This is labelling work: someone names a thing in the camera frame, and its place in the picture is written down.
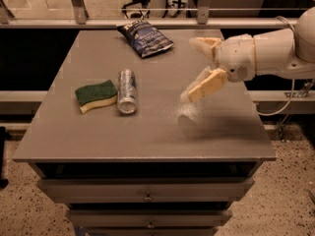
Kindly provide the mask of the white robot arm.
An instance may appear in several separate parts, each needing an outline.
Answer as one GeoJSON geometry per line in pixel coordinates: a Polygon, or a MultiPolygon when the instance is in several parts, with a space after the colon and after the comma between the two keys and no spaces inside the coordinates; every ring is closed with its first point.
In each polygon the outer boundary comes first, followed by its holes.
{"type": "Polygon", "coordinates": [[[254,36],[243,34],[221,40],[193,37],[190,45],[211,62],[180,94],[196,102],[227,82],[250,81],[274,75],[289,80],[315,78],[315,8],[300,16],[295,26],[254,36]]]}

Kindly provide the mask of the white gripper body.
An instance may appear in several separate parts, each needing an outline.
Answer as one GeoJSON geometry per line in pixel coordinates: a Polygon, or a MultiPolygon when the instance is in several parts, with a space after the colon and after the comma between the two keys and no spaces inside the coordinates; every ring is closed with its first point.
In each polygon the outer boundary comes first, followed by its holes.
{"type": "Polygon", "coordinates": [[[226,39],[216,50],[216,64],[230,82],[250,81],[255,76],[254,39],[249,34],[226,39]]]}

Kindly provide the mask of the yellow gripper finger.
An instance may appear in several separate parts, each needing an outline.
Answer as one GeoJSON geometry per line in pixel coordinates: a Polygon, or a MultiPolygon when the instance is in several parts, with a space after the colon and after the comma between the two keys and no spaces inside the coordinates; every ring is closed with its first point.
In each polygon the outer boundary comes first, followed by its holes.
{"type": "Polygon", "coordinates": [[[228,74],[222,68],[206,67],[185,90],[180,94],[183,103],[194,103],[202,97],[221,89],[228,81],[228,74]]]}
{"type": "Polygon", "coordinates": [[[211,62],[215,60],[216,50],[223,43],[217,37],[193,37],[189,40],[193,49],[205,55],[211,62]]]}

